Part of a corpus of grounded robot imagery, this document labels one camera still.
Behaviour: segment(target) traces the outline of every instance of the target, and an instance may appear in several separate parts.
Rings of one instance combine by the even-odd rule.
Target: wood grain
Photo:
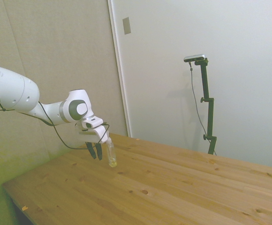
[[[110,136],[115,168],[73,150],[3,187],[37,225],[272,225],[271,167]]]

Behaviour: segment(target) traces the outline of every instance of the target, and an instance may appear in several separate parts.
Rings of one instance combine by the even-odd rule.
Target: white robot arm
[[[38,86],[32,80],[0,67],[0,107],[38,118],[50,126],[76,123],[86,143],[104,143],[108,139],[103,120],[94,116],[85,90],[70,91],[62,102],[41,104]]]

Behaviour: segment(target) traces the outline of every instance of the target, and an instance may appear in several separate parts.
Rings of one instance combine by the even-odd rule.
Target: yellow liquid
[[[113,158],[109,160],[109,166],[111,167],[116,167],[117,166],[117,162],[116,160],[114,160]]]

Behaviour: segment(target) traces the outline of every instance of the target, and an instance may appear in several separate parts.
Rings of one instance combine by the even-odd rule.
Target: light switch
[[[124,18],[122,20],[122,23],[123,23],[123,30],[125,31],[125,34],[129,34],[131,33],[131,27],[130,27],[130,20],[129,18]]]

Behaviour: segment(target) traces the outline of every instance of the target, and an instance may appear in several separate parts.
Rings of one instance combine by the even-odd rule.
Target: beige wall
[[[107,0],[0,0],[0,67],[32,79],[45,104],[85,89],[95,115],[127,135]],[[82,144],[73,124],[57,129]],[[52,127],[0,112],[0,186],[66,151]],[[0,224],[16,224],[1,187]]]

